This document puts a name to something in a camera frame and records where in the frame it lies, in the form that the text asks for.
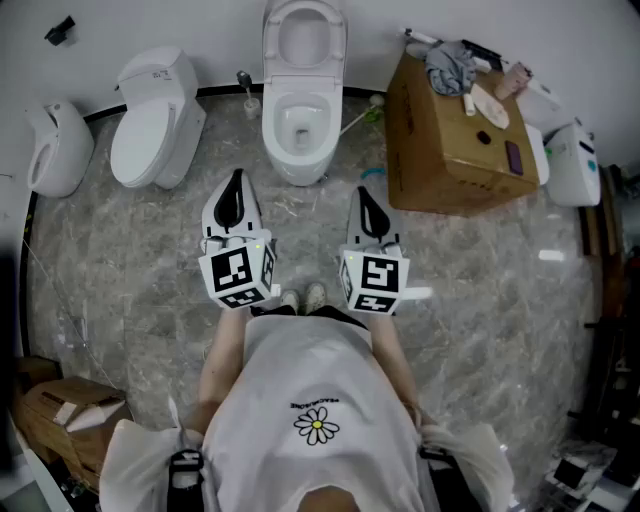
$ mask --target gray marble floor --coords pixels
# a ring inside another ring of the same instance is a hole
[[[278,239],[275,282],[302,291],[321,279],[344,307],[337,261],[350,194],[362,171],[386,167],[383,122],[360,123],[340,139],[327,181],[288,186],[270,168],[260,121],[244,118],[243,96],[200,101],[204,133],[177,188],[130,190],[115,180],[114,116],[91,125],[96,149],[78,190],[40,198],[33,225],[33,352],[59,360],[66,375],[126,390],[137,420],[152,427],[169,425],[169,394],[182,412],[193,403],[219,316],[197,262],[201,210],[215,186],[246,168]],[[366,105],[346,98],[344,122]],[[380,176],[366,182],[385,186]],[[454,430],[493,424],[526,497],[584,388],[591,340],[582,323],[594,319],[599,276],[581,255],[577,212],[541,190],[472,219],[402,217],[410,281],[434,290],[396,318],[422,405]]]

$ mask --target cable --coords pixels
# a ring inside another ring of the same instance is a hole
[[[114,383],[111,381],[111,379],[109,378],[109,375],[107,375],[107,372],[104,370],[104,368],[102,367],[102,365],[98,362],[98,360],[95,358],[95,356],[93,355],[93,352],[91,352],[91,349],[89,348],[89,345],[87,344],[87,340],[85,340],[82,335],[78,332],[78,329],[76,328],[76,324],[73,322],[73,320],[71,319],[71,315],[69,314],[69,312],[67,311],[67,308],[64,305],[64,302],[62,301],[62,297],[60,297],[60,294],[58,293],[58,289],[55,287],[55,285],[53,284],[53,281],[51,279],[51,277],[49,276],[49,274],[47,273],[47,271],[44,269],[44,267],[42,266],[42,263],[40,263],[40,260],[38,259],[38,257],[35,255],[35,253],[31,250],[31,247],[29,247],[29,244],[27,243],[26,240],[22,240],[22,242],[24,243],[24,245],[27,246],[27,249],[29,249],[29,252],[31,253],[31,256],[33,256],[33,258],[36,260],[36,262],[38,263],[38,265],[40,266],[40,268],[42,269],[42,272],[44,272],[44,275],[47,277],[47,280],[49,281],[49,283],[51,284],[51,287],[53,288],[53,291],[56,294],[56,297],[58,299],[58,302],[60,303],[60,306],[62,307],[62,310],[64,311],[64,314],[67,316],[67,319],[69,320],[69,322],[71,323],[71,325],[73,326],[73,330],[76,332],[76,334],[78,335],[78,338],[80,338],[80,340],[82,341],[82,345],[84,346],[84,348],[87,350],[89,356],[91,357],[91,359],[93,360],[93,362],[95,363],[95,365],[100,369],[100,371],[102,372],[102,374],[104,375],[105,379],[107,379],[107,381],[109,381],[109,384],[111,384],[112,388],[116,388],[116,386],[114,385]]]

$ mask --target daisy print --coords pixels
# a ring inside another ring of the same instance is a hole
[[[309,409],[302,416],[298,416],[293,426],[298,428],[298,434],[307,437],[307,444],[313,446],[317,443],[325,444],[328,439],[332,439],[340,427],[335,423],[329,423],[327,419],[327,410],[320,407],[317,411]]]

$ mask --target sneaker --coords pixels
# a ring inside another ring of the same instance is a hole
[[[295,290],[285,290],[280,296],[280,305],[291,306],[297,315],[300,310],[300,296],[298,292]]]
[[[313,313],[327,304],[327,293],[321,283],[312,283],[305,295],[305,314]]]

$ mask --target cardboard box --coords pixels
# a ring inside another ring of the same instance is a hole
[[[492,94],[501,78],[478,73],[477,82]],[[437,94],[424,63],[405,53],[386,97],[391,206],[470,216],[534,192],[538,173],[522,116],[514,98],[501,103],[509,114],[506,130],[480,112],[467,116],[462,98]],[[518,146],[522,176],[509,169],[506,141]]]
[[[99,475],[113,429],[121,419],[132,419],[124,398],[123,391],[71,377],[35,386],[23,403],[38,442]]]
[[[60,367],[55,361],[43,357],[21,357],[16,359],[15,372],[13,405],[11,410],[13,422],[22,432],[22,435],[35,454],[47,464],[51,464],[60,458],[60,456],[36,440],[29,429],[22,400],[27,392],[37,384],[59,379],[62,376]]]

